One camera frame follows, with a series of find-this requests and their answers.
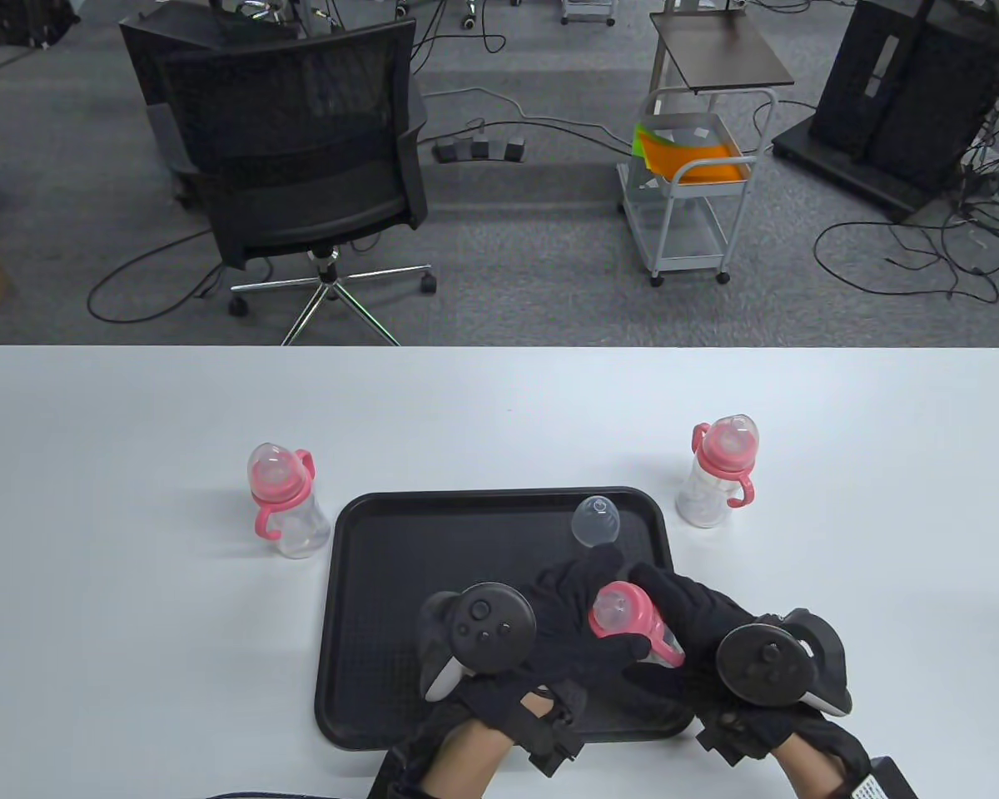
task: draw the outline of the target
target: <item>black tray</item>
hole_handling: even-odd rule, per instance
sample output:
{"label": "black tray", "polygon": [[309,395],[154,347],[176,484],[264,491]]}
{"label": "black tray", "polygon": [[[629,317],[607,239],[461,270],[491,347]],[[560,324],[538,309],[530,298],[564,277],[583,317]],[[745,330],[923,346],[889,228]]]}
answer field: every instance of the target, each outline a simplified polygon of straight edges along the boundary
{"label": "black tray", "polygon": [[[481,581],[528,583],[584,555],[569,531],[592,494],[618,506],[625,562],[671,568],[663,514],[633,488],[367,494],[340,512],[314,714],[344,749],[388,749],[430,705],[419,698],[415,617],[430,594]],[[587,742],[652,741],[681,732],[682,707],[621,677],[596,688],[579,722]]]}

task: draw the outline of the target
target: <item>chrome chair leg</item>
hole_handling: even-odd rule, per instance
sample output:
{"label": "chrome chair leg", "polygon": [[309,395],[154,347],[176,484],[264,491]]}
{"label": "chrome chair leg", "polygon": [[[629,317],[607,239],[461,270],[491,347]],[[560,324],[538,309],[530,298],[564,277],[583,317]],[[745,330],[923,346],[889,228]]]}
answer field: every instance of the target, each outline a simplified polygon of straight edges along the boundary
{"label": "chrome chair leg", "polygon": [[385,325],[382,325],[377,319],[374,319],[374,316],[371,315],[366,308],[363,308],[362,304],[360,304],[354,296],[351,296],[351,293],[348,293],[348,290],[345,289],[343,285],[340,285],[339,282],[333,283],[333,290],[335,290],[336,296],[339,296],[340,299],[344,301],[344,304],[347,305],[348,308],[351,308],[352,311],[359,316],[359,319],[362,319],[367,325],[373,327],[374,331],[376,331],[381,338],[388,341],[394,347],[400,346],[400,342],[396,341],[396,336],[392,335],[388,330],[385,330]]}
{"label": "chrome chair leg", "polygon": [[308,254],[311,261],[314,262],[314,266],[317,269],[317,277],[301,277],[293,278],[291,280],[270,280],[263,283],[241,283],[241,285],[231,286],[230,291],[234,296],[234,300],[230,303],[230,313],[234,316],[243,316],[248,312],[248,305],[245,304],[244,300],[237,300],[237,296],[241,294],[248,294],[253,292],[263,292],[264,290],[271,289],[291,289],[291,288],[306,288],[310,286],[314,289],[314,293],[311,298],[306,303],[305,308],[296,317],[293,326],[287,332],[286,337],[282,340],[281,346],[289,346],[294,343],[299,335],[302,334],[303,330],[311,322],[312,317],[317,313],[318,308],[321,307],[323,300],[343,300],[348,308],[351,308],[355,312],[359,319],[362,319],[367,325],[373,328],[377,335],[380,335],[382,339],[386,342],[392,344],[393,346],[400,346],[400,342],[397,341],[396,336],[392,335],[385,327],[378,322],[377,319],[369,312],[363,305],[355,299],[354,296],[344,288],[345,282],[358,282],[363,280],[370,280],[374,278],[385,278],[385,277],[397,277],[400,275],[413,275],[422,274],[423,282],[423,292],[426,294],[432,294],[436,291],[436,278],[432,276],[432,265],[428,263],[419,264],[418,266],[400,266],[393,270],[374,270],[374,271],[362,271],[358,275],[339,275],[336,271],[336,262],[340,258],[340,251],[333,248],[328,256],[316,256],[314,254]]}
{"label": "chrome chair leg", "polygon": [[416,271],[432,271],[432,264],[423,263],[418,266],[401,266],[395,270],[360,271],[358,275],[343,275],[340,280],[346,283],[356,280],[370,280],[375,277],[390,277],[393,275],[413,275]]}
{"label": "chrome chair leg", "polygon": [[308,304],[303,307],[301,315],[296,317],[293,326],[289,328],[289,332],[287,332],[286,337],[282,340],[281,346],[287,347],[299,338],[299,335],[303,332],[303,328],[305,328],[306,324],[310,322],[314,312],[318,310],[318,305],[323,303],[323,300],[326,299],[326,295],[329,294],[329,290],[332,289],[333,286],[335,286],[335,283],[318,283],[316,292],[311,295],[311,299],[308,300]]}
{"label": "chrome chair leg", "polygon": [[320,279],[316,277],[297,277],[293,280],[271,280],[265,283],[241,283],[241,285],[231,285],[230,291],[234,294],[245,294],[256,292],[256,290],[270,289],[291,289],[299,285],[318,285]]}

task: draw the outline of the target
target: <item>floor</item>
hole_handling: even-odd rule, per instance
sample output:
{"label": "floor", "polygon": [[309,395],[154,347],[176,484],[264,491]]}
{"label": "floor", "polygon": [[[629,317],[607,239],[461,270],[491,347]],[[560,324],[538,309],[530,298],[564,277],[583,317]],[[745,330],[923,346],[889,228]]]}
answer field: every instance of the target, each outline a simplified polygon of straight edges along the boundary
{"label": "floor", "polygon": [[[488,54],[480,38],[436,42],[420,74],[423,91],[489,87],[518,98],[529,113],[603,122],[624,136],[648,83],[648,11],[659,1],[621,1],[616,27],[564,27],[558,0],[525,0],[521,7],[493,0],[485,31],[506,35],[504,50]],[[348,26],[392,14],[390,0],[342,3]],[[0,69],[0,258],[16,286],[0,309],[0,344],[270,344],[306,299],[297,290],[258,295],[245,319],[226,314],[222,292],[143,325],[103,324],[86,313],[86,293],[112,267],[206,227],[171,200],[116,25],[149,7],[149,0],[88,0],[83,22],[62,42]],[[850,12],[816,2],[800,15],[751,13],[797,79],[782,96],[815,102]],[[460,16],[453,0],[443,32],[459,33]],[[12,52],[0,50],[0,60]],[[723,109],[740,141],[751,133],[749,103]],[[474,117],[514,116],[480,94],[435,98],[428,106],[426,134]],[[782,107],[778,129],[807,113]],[[343,255],[348,270],[435,264],[434,297],[417,294],[414,281],[359,290],[405,344],[999,346],[999,304],[872,296],[819,269],[811,255],[819,231],[880,217],[772,157],[763,164],[732,282],[676,276],[652,289],[614,209],[618,156],[545,129],[490,130],[526,136],[527,162],[424,166],[427,223],[415,232],[386,232],[365,255]],[[425,150],[423,157],[430,159]],[[953,247],[987,266],[998,243],[986,238],[958,231]],[[884,263],[881,256],[898,259],[902,252],[881,229],[838,230],[823,254],[842,264],[844,275],[877,289],[949,282],[942,267],[904,273]],[[127,271],[97,297],[97,309],[146,315],[191,289],[215,262],[213,243],[202,237]],[[300,256],[276,263],[279,277],[309,269]],[[249,269],[249,276],[259,274],[259,267]],[[229,285],[243,276],[225,279]],[[301,339],[375,341],[340,304],[327,304]]]}

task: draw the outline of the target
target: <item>black glove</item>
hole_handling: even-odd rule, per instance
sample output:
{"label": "black glove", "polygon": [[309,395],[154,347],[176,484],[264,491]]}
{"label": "black glove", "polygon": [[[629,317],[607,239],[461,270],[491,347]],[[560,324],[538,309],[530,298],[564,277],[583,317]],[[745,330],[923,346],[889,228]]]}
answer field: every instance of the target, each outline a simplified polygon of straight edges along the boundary
{"label": "black glove", "polygon": [[647,591],[685,650],[685,663],[678,669],[638,663],[625,676],[649,692],[686,704],[703,723],[698,739],[705,748],[717,749],[729,765],[736,765],[744,756],[762,760],[797,733],[819,751],[841,758],[849,779],[868,775],[869,756],[861,743],[819,711],[804,704],[755,707],[725,687],[716,665],[718,644],[733,629],[754,621],[751,613],[723,593],[646,563],[633,567],[629,581]]}
{"label": "black glove", "polygon": [[591,548],[582,559],[545,569],[531,585],[519,587],[537,617],[537,637],[529,657],[511,671],[463,680],[453,696],[497,729],[502,729],[511,708],[526,693],[541,686],[555,695],[565,711],[579,715],[587,697],[575,686],[591,688],[651,651],[644,636],[598,638],[588,625],[596,594],[617,578],[621,567],[622,554],[613,544],[606,544]]}

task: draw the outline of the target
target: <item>power strip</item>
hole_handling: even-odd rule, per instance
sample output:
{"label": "power strip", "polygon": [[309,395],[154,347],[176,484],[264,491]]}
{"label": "power strip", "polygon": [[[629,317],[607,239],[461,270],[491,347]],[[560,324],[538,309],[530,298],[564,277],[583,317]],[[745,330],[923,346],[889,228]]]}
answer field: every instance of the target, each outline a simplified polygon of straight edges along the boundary
{"label": "power strip", "polygon": [[492,141],[478,133],[473,138],[441,138],[434,141],[432,153],[438,164],[473,161],[525,161],[525,138],[512,136],[507,141]]}

